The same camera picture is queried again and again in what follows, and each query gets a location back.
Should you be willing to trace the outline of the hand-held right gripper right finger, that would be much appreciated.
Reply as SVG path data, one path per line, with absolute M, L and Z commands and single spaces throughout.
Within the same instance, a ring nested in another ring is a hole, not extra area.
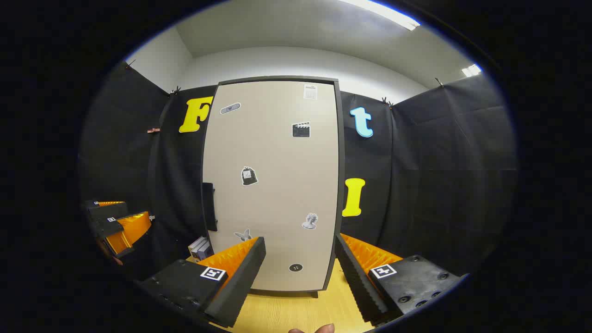
M 401 258 L 338 234 L 335 253 L 365 322 L 380 326 L 419 311 L 463 282 L 420 255 Z

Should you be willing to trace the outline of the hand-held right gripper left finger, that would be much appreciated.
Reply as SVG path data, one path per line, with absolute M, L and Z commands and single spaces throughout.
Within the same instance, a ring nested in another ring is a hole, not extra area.
M 265 256 L 264 237 L 254 237 L 198 263 L 177 260 L 139 286 L 199 325 L 233 327 Z

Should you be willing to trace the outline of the black cabinet door handle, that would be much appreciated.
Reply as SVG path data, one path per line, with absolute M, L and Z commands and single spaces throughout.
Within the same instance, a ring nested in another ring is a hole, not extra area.
M 215 203 L 214 203 L 215 188 L 213 183 L 202 183 L 202 203 L 203 203 L 203 219 L 208 231 L 218 231 L 218 220 L 216 219 Z

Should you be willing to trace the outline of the white book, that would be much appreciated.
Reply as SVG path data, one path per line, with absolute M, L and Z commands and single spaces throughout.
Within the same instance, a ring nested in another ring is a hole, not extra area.
M 190 252 L 191 257 L 197 261 L 201 261 L 202 257 L 199 255 L 199 249 L 207 242 L 206 237 L 199 237 L 197 240 L 192 242 L 187 246 L 188 251 Z

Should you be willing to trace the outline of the black backdrop cloth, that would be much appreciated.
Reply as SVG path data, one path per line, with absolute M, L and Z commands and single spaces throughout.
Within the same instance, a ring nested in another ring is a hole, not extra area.
M 78 172 L 83 200 L 155 216 L 147 274 L 201 236 L 219 252 L 246 230 L 267 243 L 260 290 L 323 288 L 338 233 L 457 275 L 499 244 L 518 156 L 505 101 L 484 78 L 390 110 L 333 78 L 235 79 L 171 96 L 124 66 L 91 103 Z M 217 232 L 202 183 L 215 188 Z

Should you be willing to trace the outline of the long ceiling light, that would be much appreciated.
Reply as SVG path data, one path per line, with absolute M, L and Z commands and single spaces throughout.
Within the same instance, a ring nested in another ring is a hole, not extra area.
M 389 21 L 395 23 L 396 25 L 402 26 L 403 28 L 407 29 L 408 31 L 413 31 L 417 27 L 420 27 L 420 23 L 414 20 L 412 17 L 409 17 L 401 12 L 396 11 L 393 8 L 388 6 L 384 6 L 377 2 L 371 0 L 337 0 L 351 6 L 355 6 L 376 15 L 379 15 Z

